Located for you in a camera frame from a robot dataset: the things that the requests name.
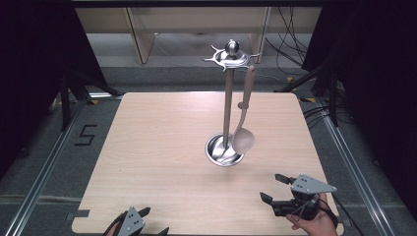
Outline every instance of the metal base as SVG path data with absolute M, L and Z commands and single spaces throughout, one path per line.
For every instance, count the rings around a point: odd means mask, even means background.
M 228 142 L 227 147 L 223 146 L 223 134 L 217 134 L 211 137 L 206 144 L 206 156 L 208 159 L 219 166 L 233 166 L 239 163 L 245 154 L 238 154 Z

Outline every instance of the metal knob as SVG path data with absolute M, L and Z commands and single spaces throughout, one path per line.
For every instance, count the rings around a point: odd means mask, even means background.
M 225 50 L 227 55 L 229 55 L 230 57 L 236 56 L 237 52 L 239 51 L 239 42 L 230 39 L 230 41 L 227 42 L 225 46 Z

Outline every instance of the metal pole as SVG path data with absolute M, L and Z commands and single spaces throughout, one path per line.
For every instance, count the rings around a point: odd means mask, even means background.
M 226 70 L 226 89 L 224 98 L 223 147 L 227 149 L 229 142 L 230 111 L 232 107 L 234 69 Z

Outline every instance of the black curtain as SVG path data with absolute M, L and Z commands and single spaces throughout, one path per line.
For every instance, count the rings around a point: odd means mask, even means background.
M 75 9 L 63 3 L 0 1 L 0 178 L 47 114 L 64 72 L 106 85 Z
M 334 42 L 340 31 L 343 17 L 339 22 L 331 19 L 344 10 L 335 8 L 324 9 L 320 17 L 305 69 L 323 62 L 328 55 L 325 43 Z M 412 190 L 417 169 L 417 3 L 368 0 L 358 13 L 349 35 L 353 39 L 341 54 L 340 80 L 355 122 L 417 219 L 417 192 Z M 321 85 L 328 89 L 326 79 Z

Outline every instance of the ladle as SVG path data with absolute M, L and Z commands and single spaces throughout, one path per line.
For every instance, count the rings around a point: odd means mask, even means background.
M 255 143 L 255 137 L 249 130 L 242 128 L 245 122 L 246 112 L 249 108 L 249 99 L 254 88 L 255 67 L 250 66 L 246 72 L 245 88 L 243 91 L 243 101 L 239 103 L 239 108 L 242 109 L 240 115 L 239 125 L 232 136 L 232 147 L 238 154 L 245 154 L 246 151 L 252 148 Z

